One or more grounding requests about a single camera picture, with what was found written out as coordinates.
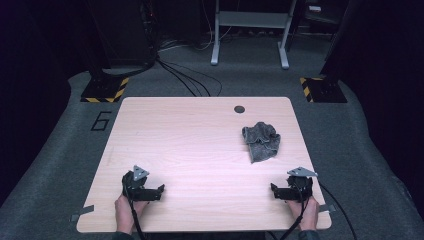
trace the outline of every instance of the black cable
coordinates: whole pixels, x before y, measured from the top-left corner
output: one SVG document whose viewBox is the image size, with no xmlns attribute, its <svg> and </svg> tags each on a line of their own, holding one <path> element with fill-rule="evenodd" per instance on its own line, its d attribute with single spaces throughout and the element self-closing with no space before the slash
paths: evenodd
<svg viewBox="0 0 424 240">
<path fill-rule="evenodd" d="M 293 232 L 293 230 L 300 224 L 300 222 L 302 221 L 303 213 L 305 212 L 306 206 L 308 206 L 308 204 L 306 204 L 305 206 L 305 201 L 303 200 L 302 191 L 300 190 L 300 188 L 296 184 L 294 184 L 294 186 L 299 191 L 300 202 L 302 205 L 300 215 L 299 217 L 296 218 L 292 226 L 284 233 L 284 235 L 280 238 L 280 240 L 286 239 L 291 234 L 291 232 Z"/>
<path fill-rule="evenodd" d="M 191 69 L 191 68 L 188 68 L 188 67 L 184 67 L 184 66 L 178 65 L 178 64 L 176 64 L 176 63 L 166 62 L 166 61 L 163 61 L 163 60 L 161 60 L 161 61 L 162 61 L 162 62 L 164 62 L 164 63 L 166 63 L 166 64 L 172 64 L 172 65 L 178 66 L 178 67 L 180 67 L 180 68 L 187 69 L 187 70 L 189 70 L 189 71 L 192 71 L 192 72 L 194 72 L 194 73 L 200 74 L 200 75 L 202 75 L 202 76 L 205 76 L 205 77 L 207 77 L 207 78 L 210 78 L 210 79 L 212 79 L 212 80 L 216 81 L 216 82 L 219 84 L 219 91 L 218 91 L 218 94 L 216 94 L 216 96 L 218 97 L 218 96 L 221 94 L 221 91 L 222 91 L 222 83 L 221 83 L 218 79 L 216 79 L 216 78 L 214 78 L 214 77 L 211 77 L 211 76 L 209 76 L 209 75 L 207 75 L 207 74 L 204 74 L 204 73 L 201 73 L 201 72 L 195 71 L 195 70 L 193 70 L 193 69 Z"/>
<path fill-rule="evenodd" d="M 328 193 L 328 195 L 330 195 L 330 197 L 334 200 L 334 202 L 336 202 L 337 206 L 339 206 L 340 211 L 342 211 L 344 217 L 346 218 L 346 222 L 349 225 L 350 231 L 352 232 L 353 235 L 353 239 L 357 239 L 356 237 L 356 233 L 355 230 L 353 229 L 352 223 L 350 222 L 349 218 L 347 217 L 346 212 L 344 211 L 343 207 L 340 205 L 339 201 L 337 201 L 337 199 L 333 196 L 333 194 L 330 193 L 330 191 L 328 191 L 328 189 L 321 184 L 321 182 L 318 181 L 318 184 Z"/>
<path fill-rule="evenodd" d="M 196 94 L 188 87 L 188 85 L 176 74 L 174 73 L 172 70 L 168 69 L 168 66 L 165 65 L 163 62 L 156 60 L 165 70 L 167 70 L 168 72 L 170 72 L 172 75 L 174 75 L 182 84 L 184 84 L 184 86 L 191 92 L 191 94 L 193 96 L 196 97 Z"/>
<path fill-rule="evenodd" d="M 133 219 L 134 219 L 134 225 L 135 225 L 135 228 L 137 229 L 138 236 L 140 237 L 140 240 L 147 240 L 144 237 L 143 232 L 141 231 L 140 223 L 138 221 L 137 212 L 134 209 L 133 200 L 129 198 L 128 191 L 127 191 L 127 188 L 125 187 L 124 183 L 122 183 L 122 187 L 125 190 L 125 195 L 127 196 L 128 204 L 130 205 L 130 208 L 131 208 L 131 213 L 132 213 L 132 216 L 133 216 Z"/>
<path fill-rule="evenodd" d="M 199 94 L 200 94 L 200 96 L 202 96 L 202 93 L 199 91 L 199 89 L 197 88 L 197 86 L 193 83 L 193 81 L 194 82 L 196 82 L 197 84 L 199 84 L 200 86 L 202 86 L 203 87 L 203 89 L 205 89 L 205 91 L 206 91 L 206 93 L 208 94 L 208 96 L 210 97 L 211 96 L 211 94 L 209 93 L 209 91 L 208 91 L 208 89 L 205 87 L 205 85 L 203 85 L 202 83 L 200 83 L 199 81 L 197 81 L 196 79 L 194 79 L 194 78 L 192 78 L 192 77 L 190 77 L 190 76 L 188 76 L 187 74 L 184 74 L 183 72 L 181 72 L 181 71 L 178 71 L 177 69 L 175 69 L 175 68 L 173 68 L 173 67 L 171 67 L 171 66 L 169 66 L 166 62 L 162 62 L 162 63 L 164 63 L 165 65 L 167 65 L 169 68 L 171 68 L 173 71 L 175 71 L 176 73 L 178 73 L 178 74 L 180 74 L 181 76 L 183 76 L 183 77 L 185 77 L 191 84 L 193 84 L 193 86 L 197 89 L 197 91 L 199 92 Z"/>
<path fill-rule="evenodd" d="M 268 233 L 269 235 L 271 235 L 272 239 L 277 240 L 277 236 L 275 236 L 275 234 L 274 234 L 273 232 L 271 232 L 271 231 L 267 231 L 267 233 Z"/>
<path fill-rule="evenodd" d="M 217 79 L 215 79 L 215 78 L 213 78 L 213 77 L 210 77 L 210 76 L 208 76 L 208 75 L 206 75 L 206 74 L 203 74 L 203 73 L 200 73 L 200 72 L 197 72 L 197 71 L 194 71 L 194 70 L 192 70 L 192 69 L 190 69 L 190 68 L 187 68 L 187 67 L 183 67 L 183 66 L 180 66 L 180 65 L 178 65 L 178 64 L 175 64 L 175 63 L 168 63 L 168 62 L 165 62 L 165 61 L 162 61 L 162 60 L 160 60 L 159 58 L 157 58 L 156 59 L 156 61 L 165 69 L 165 70 L 167 70 L 168 72 L 170 72 L 171 74 L 173 74 L 180 82 L 182 82 L 184 85 L 185 85 L 185 87 L 191 92 L 191 94 L 193 95 L 193 96 L 195 96 L 195 97 L 197 97 L 196 96 L 196 94 L 188 87 L 188 85 L 183 81 L 183 79 L 181 78 L 181 77 L 184 77 L 185 79 L 187 79 L 195 88 L 196 88 L 196 90 L 199 92 L 199 94 L 200 94 L 200 96 L 202 96 L 202 93 L 201 93 L 201 91 L 199 90 L 199 88 L 196 86 L 196 84 L 195 83 L 197 83 L 198 85 L 200 85 L 205 91 L 206 91 L 206 93 L 208 94 L 208 96 L 210 97 L 211 96 L 211 94 L 210 94 L 210 92 L 209 92 L 209 90 L 206 88 L 206 86 L 204 85 L 204 84 L 202 84 L 201 82 L 199 82 L 199 81 L 197 81 L 196 79 L 194 79 L 194 78 L 192 78 L 192 77 L 190 77 L 190 76 L 188 76 L 187 74 L 185 74 L 185 73 L 183 73 L 183 72 L 181 72 L 181 71 L 179 71 L 179 70 L 177 70 L 177 69 L 175 69 L 175 68 L 173 68 L 172 66 L 170 66 L 169 64 L 173 64 L 173 65 L 175 65 L 175 66 L 179 66 L 179 67 L 181 67 L 181 68 L 185 68 L 185 69 L 188 69 L 188 70 L 190 70 L 190 71 L 193 71 L 193 72 L 195 72 L 195 73 L 198 73 L 198 74 L 201 74 L 201 75 L 203 75 L 203 76 L 206 76 L 206 77 L 209 77 L 209 78 L 211 78 L 211 79 L 214 79 L 215 81 L 217 81 L 219 84 L 220 84 L 220 90 L 219 90 L 219 93 L 218 93 L 218 95 L 221 93 L 221 90 L 222 90 L 222 83 L 220 82 L 220 81 L 218 81 Z"/>
</svg>

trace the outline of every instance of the white shelf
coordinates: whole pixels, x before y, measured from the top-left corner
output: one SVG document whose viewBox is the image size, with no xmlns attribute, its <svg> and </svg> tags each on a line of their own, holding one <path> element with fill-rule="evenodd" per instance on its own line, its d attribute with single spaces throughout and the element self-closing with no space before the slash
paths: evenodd
<svg viewBox="0 0 424 240">
<path fill-rule="evenodd" d="M 285 28 L 287 13 L 219 12 L 220 26 Z"/>
</svg>

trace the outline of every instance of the table leg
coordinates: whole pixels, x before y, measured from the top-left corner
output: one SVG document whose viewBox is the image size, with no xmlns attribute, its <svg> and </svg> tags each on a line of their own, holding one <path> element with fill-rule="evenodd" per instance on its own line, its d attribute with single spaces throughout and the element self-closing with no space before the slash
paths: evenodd
<svg viewBox="0 0 424 240">
<path fill-rule="evenodd" d="M 211 65 L 218 65 L 219 57 L 219 0 L 216 0 L 215 8 L 215 43 L 213 44 Z"/>
<path fill-rule="evenodd" d="M 289 61 L 287 59 L 287 53 L 286 53 L 286 42 L 287 42 L 287 37 L 289 35 L 289 31 L 290 31 L 290 25 L 293 19 L 293 13 L 294 13 L 294 8 L 296 6 L 296 2 L 297 0 L 293 0 L 291 5 L 290 5 L 290 11 L 289 14 L 287 16 L 287 22 L 286 22 L 286 26 L 284 28 L 284 34 L 283 37 L 281 39 L 281 42 L 278 42 L 278 51 L 280 53 L 280 60 L 281 60 L 281 67 L 283 67 L 284 70 L 289 69 Z"/>
</svg>

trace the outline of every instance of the crumpled cloth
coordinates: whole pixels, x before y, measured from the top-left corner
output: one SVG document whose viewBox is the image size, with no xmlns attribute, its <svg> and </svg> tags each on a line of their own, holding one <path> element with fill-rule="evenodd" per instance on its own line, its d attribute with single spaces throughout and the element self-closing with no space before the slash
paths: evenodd
<svg viewBox="0 0 424 240">
<path fill-rule="evenodd" d="M 249 145 L 252 163 L 277 155 L 281 136 L 272 125 L 258 122 L 252 128 L 244 127 L 242 134 L 244 141 Z"/>
</svg>

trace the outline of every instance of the metal stand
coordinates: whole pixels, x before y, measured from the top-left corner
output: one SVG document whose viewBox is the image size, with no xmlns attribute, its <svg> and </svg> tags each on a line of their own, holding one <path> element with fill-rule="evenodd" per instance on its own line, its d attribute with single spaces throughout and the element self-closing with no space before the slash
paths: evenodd
<svg viewBox="0 0 424 240">
<path fill-rule="evenodd" d="M 293 18 L 294 7 L 297 0 L 292 0 L 290 11 L 288 13 L 256 13 L 256 12 L 227 12 L 219 11 L 219 0 L 216 0 L 215 10 L 215 43 L 212 51 L 212 65 L 218 65 L 219 58 L 219 27 L 220 26 L 238 26 L 238 27 L 261 27 L 261 28 L 281 28 L 284 34 L 278 42 L 278 51 L 280 53 L 281 67 L 289 69 L 289 62 L 286 54 L 286 41 L 289 34 L 290 25 Z"/>
</svg>

